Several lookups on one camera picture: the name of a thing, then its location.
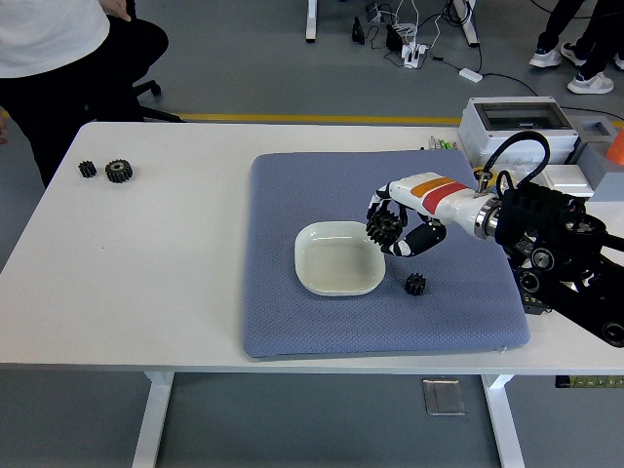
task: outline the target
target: shoe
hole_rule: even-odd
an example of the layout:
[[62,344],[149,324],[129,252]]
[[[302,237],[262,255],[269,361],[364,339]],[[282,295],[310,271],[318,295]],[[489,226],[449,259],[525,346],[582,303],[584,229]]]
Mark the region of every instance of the shoe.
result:
[[567,84],[567,88],[578,95],[605,95],[613,90],[613,80],[602,73],[586,80],[580,73]]
[[546,52],[543,49],[537,49],[529,64],[538,68],[546,68],[549,66],[557,66],[562,62],[562,55],[555,49]]
[[569,42],[562,45],[562,56],[574,63],[576,66],[584,65],[587,61],[586,58],[579,58],[579,56],[582,57],[582,55],[578,54],[576,46],[574,44],[570,44]]
[[624,71],[624,59],[620,58],[619,54],[615,54],[615,57],[613,58],[613,64],[618,70]]

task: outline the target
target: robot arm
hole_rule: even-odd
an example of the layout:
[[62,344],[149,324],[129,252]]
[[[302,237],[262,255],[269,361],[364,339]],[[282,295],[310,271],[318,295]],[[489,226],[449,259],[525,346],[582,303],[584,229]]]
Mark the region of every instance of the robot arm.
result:
[[[392,201],[399,206],[399,216],[388,211]],[[475,192],[448,177],[412,175],[375,191],[367,213],[367,232],[386,254],[415,256],[442,242],[447,235],[445,225],[452,222],[475,237],[491,237],[488,220],[498,205],[494,195]],[[408,209],[415,210],[423,224],[399,240],[408,225]]]
[[[517,187],[501,173],[497,194],[487,193],[495,159],[521,139],[539,141],[544,161]],[[434,173],[392,181],[370,200],[367,232],[383,252],[397,256],[414,256],[439,244],[445,225],[452,222],[471,236],[494,239],[509,255],[521,290],[608,344],[624,347],[624,267],[601,254],[603,247],[624,252],[624,239],[608,234],[604,223],[587,215],[583,199],[530,182],[546,166],[549,153],[544,136],[520,132],[492,154],[477,191]],[[391,202],[398,204],[399,216],[388,210]],[[408,209],[424,224],[399,240],[408,225]]]

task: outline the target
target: white bowl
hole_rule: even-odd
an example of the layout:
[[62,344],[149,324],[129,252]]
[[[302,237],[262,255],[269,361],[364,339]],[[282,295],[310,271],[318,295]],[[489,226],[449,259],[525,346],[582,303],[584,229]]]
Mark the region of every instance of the white bowl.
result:
[[315,222],[294,241],[294,269],[318,295],[358,295],[374,290],[386,272],[378,245],[356,221]]

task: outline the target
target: black gear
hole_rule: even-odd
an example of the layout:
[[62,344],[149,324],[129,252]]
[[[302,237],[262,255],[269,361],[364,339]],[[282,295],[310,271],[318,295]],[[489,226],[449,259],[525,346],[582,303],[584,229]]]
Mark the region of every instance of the black gear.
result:
[[93,161],[83,161],[78,165],[78,169],[82,177],[85,178],[94,177],[98,173]]
[[403,223],[393,213],[376,212],[367,223],[367,234],[380,246],[391,246],[401,236]]
[[124,159],[111,161],[106,165],[106,175],[108,180],[115,183],[121,183],[133,176],[133,168],[130,163]]
[[412,273],[406,279],[406,291],[411,295],[422,295],[425,292],[427,280],[418,273]]

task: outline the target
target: red stripe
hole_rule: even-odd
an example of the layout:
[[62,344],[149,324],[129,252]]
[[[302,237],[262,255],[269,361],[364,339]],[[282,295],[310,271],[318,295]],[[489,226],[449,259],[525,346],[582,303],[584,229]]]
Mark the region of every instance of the red stripe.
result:
[[466,187],[463,183],[452,182],[447,185],[443,185],[442,187],[436,188],[427,194],[425,199],[422,201],[422,206],[429,213],[434,214],[438,209],[438,204],[440,201],[450,195],[451,193],[458,192],[459,190],[463,190]]

